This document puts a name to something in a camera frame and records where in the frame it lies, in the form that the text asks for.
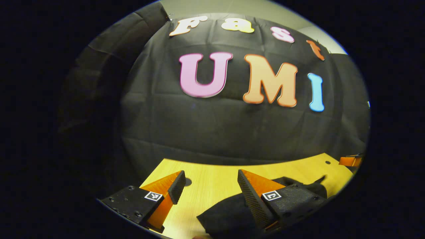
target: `black cloth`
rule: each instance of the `black cloth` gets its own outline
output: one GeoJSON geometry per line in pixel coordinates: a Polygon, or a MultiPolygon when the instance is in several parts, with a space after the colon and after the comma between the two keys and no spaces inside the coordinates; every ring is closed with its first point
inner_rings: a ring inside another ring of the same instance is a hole
{"type": "Polygon", "coordinates": [[[369,125],[357,121],[352,107],[367,112],[361,77],[348,56],[330,54],[314,39],[294,29],[240,14],[204,14],[207,21],[185,34],[169,36],[179,19],[167,22],[146,44],[129,74],[121,99],[119,127],[128,155],[138,174],[147,177],[163,158],[217,165],[258,165],[302,159],[321,153],[339,159],[363,152],[369,125]],[[252,23],[253,33],[221,28],[226,18],[243,18],[252,23]],[[270,28],[290,31],[294,43],[273,37],[270,28]],[[313,53],[307,40],[321,47],[324,61],[313,53]],[[224,89],[210,98],[194,98],[180,87],[179,58],[201,53],[197,80],[213,77],[209,55],[225,51],[228,62],[224,89]],[[267,100],[255,105],[242,100],[249,87],[246,54],[268,60],[274,73],[288,62],[298,68],[297,105],[281,107],[267,100]],[[323,112],[309,108],[314,72],[323,78],[323,112]],[[362,97],[346,97],[347,92],[362,97]]]}
{"type": "Polygon", "coordinates": [[[114,119],[131,67],[167,20],[160,2],[122,18],[88,44],[64,81],[59,135],[65,162],[99,198],[143,181],[125,154],[114,119]]]}
{"type": "MultiPolygon", "coordinates": [[[[324,179],[325,176],[309,185],[304,185],[301,182],[287,177],[273,179],[273,181],[284,186],[297,183],[301,185],[301,187],[323,198],[327,198],[326,188],[320,184],[324,179]]],[[[244,195],[241,193],[218,202],[204,213],[197,216],[197,218],[205,228],[206,233],[209,233],[212,238],[253,239],[263,236],[261,229],[255,225],[254,217],[245,203],[244,195]]]]}

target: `letter u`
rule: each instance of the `letter u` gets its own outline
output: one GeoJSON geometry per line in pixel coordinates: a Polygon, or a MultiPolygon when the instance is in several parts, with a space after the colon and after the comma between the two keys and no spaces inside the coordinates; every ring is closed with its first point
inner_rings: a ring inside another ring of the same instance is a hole
{"type": "Polygon", "coordinates": [[[214,60],[214,77],[209,84],[201,84],[196,80],[198,62],[203,55],[198,53],[186,54],[180,57],[181,89],[192,97],[208,98],[220,93],[226,84],[227,62],[233,58],[229,52],[215,52],[210,55],[214,60]]]}

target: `foam letter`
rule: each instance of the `foam letter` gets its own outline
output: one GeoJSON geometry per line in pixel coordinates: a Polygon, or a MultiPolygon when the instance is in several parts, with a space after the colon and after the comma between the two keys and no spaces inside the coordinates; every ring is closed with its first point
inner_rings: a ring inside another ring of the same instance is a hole
{"type": "Polygon", "coordinates": [[[278,40],[288,42],[288,43],[292,43],[295,41],[294,38],[289,33],[289,31],[287,31],[286,29],[273,26],[270,28],[270,30],[273,32],[273,36],[278,40]]]}
{"type": "Polygon", "coordinates": [[[312,47],[313,52],[316,54],[316,56],[320,59],[320,60],[325,60],[325,57],[322,56],[322,54],[320,54],[320,48],[318,46],[316,46],[316,44],[310,40],[307,40],[307,43],[310,44],[310,46],[312,47]]]}
{"type": "Polygon", "coordinates": [[[254,29],[251,28],[251,22],[241,18],[227,18],[224,20],[225,23],[221,27],[225,30],[231,31],[241,31],[246,33],[254,32],[254,29]]]}
{"type": "Polygon", "coordinates": [[[322,102],[322,82],[323,79],[313,73],[309,73],[308,78],[312,82],[313,100],[310,103],[310,109],[316,112],[322,112],[325,106],[322,102]]]}
{"type": "Polygon", "coordinates": [[[199,21],[206,21],[207,19],[208,19],[207,16],[182,19],[182,20],[178,21],[178,25],[175,28],[175,30],[170,33],[170,37],[175,36],[175,35],[188,33],[188,32],[190,32],[190,29],[188,28],[189,26],[191,28],[194,28],[199,24],[199,21]]]}
{"type": "Polygon", "coordinates": [[[261,93],[261,85],[263,85],[270,104],[273,103],[282,88],[278,104],[285,107],[296,106],[295,74],[298,72],[296,66],[283,63],[275,75],[269,62],[263,56],[248,54],[245,56],[245,61],[249,63],[251,68],[249,90],[243,97],[245,102],[251,104],[262,103],[264,95],[261,93]]]}
{"type": "Polygon", "coordinates": [[[180,86],[190,96],[208,98],[217,95],[223,90],[226,84],[227,62],[233,58],[233,55],[228,52],[215,52],[210,55],[210,58],[214,60],[214,77],[209,84],[200,84],[196,80],[198,61],[202,57],[202,54],[197,53],[180,57],[180,86]]]}

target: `blue letter i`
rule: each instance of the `blue letter i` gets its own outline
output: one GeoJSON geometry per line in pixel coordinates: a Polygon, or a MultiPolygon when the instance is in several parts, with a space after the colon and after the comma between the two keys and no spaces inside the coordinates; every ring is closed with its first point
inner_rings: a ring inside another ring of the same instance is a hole
{"type": "Polygon", "coordinates": [[[310,109],[316,112],[322,112],[325,106],[322,102],[322,78],[316,74],[309,73],[308,78],[312,82],[313,100],[310,103],[310,109]]]}

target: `black towel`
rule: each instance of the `black towel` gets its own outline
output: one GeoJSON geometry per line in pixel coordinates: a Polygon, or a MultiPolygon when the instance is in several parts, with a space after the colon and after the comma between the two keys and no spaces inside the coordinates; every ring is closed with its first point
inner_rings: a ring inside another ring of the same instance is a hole
{"type": "MultiPolygon", "coordinates": [[[[294,183],[302,185],[305,189],[327,198],[326,188],[320,183],[325,179],[325,176],[318,179],[312,184],[304,185],[297,180],[287,177],[273,179],[273,181],[284,186],[289,186],[294,183]]],[[[242,193],[226,198],[201,215],[197,216],[199,222],[205,228],[212,238],[261,238],[262,230],[255,225],[254,217],[251,214],[248,206],[245,204],[245,198],[242,193]]]]}

